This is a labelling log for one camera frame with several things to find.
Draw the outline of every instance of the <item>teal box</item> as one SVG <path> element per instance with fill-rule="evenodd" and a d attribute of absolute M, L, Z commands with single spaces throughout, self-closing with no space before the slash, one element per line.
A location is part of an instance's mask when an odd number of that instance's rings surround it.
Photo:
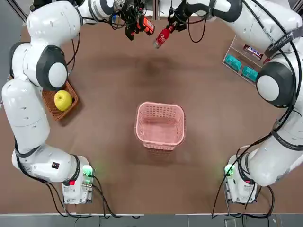
<path fill-rule="evenodd" d="M 255 70 L 252 70 L 250 67 L 245 66 L 242 70 L 242 75 L 249 78 L 253 82 L 256 82 L 258 73 Z"/>
<path fill-rule="evenodd" d="M 232 67 L 237 72 L 241 69 L 241 62 L 231 54 L 226 55 L 225 63 Z"/>

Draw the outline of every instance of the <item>red bottle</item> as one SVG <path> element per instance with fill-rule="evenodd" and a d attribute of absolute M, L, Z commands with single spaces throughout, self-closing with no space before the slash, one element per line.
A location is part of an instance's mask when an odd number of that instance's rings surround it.
<path fill-rule="evenodd" d="M 168 39 L 170 33 L 172 33 L 175 30 L 175 26 L 171 24 L 169 27 L 163 29 L 158 37 L 156 38 L 155 42 L 153 43 L 153 46 L 158 49 L 161 47 L 161 45 Z"/>

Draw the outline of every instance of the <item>green status light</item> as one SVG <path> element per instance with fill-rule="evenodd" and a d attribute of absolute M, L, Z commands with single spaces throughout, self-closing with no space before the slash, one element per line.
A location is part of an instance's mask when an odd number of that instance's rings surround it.
<path fill-rule="evenodd" d="M 83 174 L 85 176 L 93 175 L 93 168 L 89 165 L 83 166 Z"/>
<path fill-rule="evenodd" d="M 232 176 L 233 175 L 233 171 L 235 169 L 235 167 L 232 164 L 227 164 L 225 169 L 225 174 L 226 176 Z"/>

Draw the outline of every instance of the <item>white robot link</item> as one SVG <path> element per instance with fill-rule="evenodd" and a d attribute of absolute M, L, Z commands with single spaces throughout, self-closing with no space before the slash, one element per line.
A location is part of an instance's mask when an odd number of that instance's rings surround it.
<path fill-rule="evenodd" d="M 68 1 L 53 2 L 28 16 L 30 43 L 17 43 L 11 49 L 13 79 L 3 86 L 2 98 L 15 135 L 12 163 L 44 182 L 62 182 L 65 203 L 91 201 L 93 172 L 85 157 L 45 144 L 50 127 L 42 89 L 59 89 L 67 80 L 61 44 L 74 38 L 83 24 L 96 23 L 113 11 L 114 0 L 85 0 L 77 8 Z"/>
<path fill-rule="evenodd" d="M 258 149 L 232 156 L 225 167 L 227 199 L 254 202 L 257 184 L 271 185 L 303 161 L 302 18 L 264 0 L 187 0 L 173 16 L 184 23 L 192 13 L 220 18 L 247 44 L 265 51 L 270 61 L 257 76 L 257 91 L 270 104 L 288 107 Z"/>

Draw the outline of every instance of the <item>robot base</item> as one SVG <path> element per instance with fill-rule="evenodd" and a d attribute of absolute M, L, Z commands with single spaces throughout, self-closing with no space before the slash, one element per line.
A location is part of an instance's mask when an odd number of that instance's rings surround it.
<path fill-rule="evenodd" d="M 226 174 L 226 172 L 230 169 L 235 160 L 236 155 L 230 158 L 228 164 L 224 169 L 224 174 Z M 248 184 L 244 180 L 242 180 L 238 171 L 238 162 L 236 162 L 236 164 L 229 171 L 229 174 L 227 174 L 224 181 L 224 189 L 227 203 L 246 204 L 247 202 L 255 202 L 257 184 L 255 185 L 255 187 L 253 187 L 253 185 Z"/>
<path fill-rule="evenodd" d="M 74 185 L 66 186 L 62 184 L 62 192 L 65 204 L 90 204 L 92 202 L 93 178 L 88 177 L 94 174 L 88 160 L 83 156 L 78 156 L 80 161 L 80 172 Z"/>

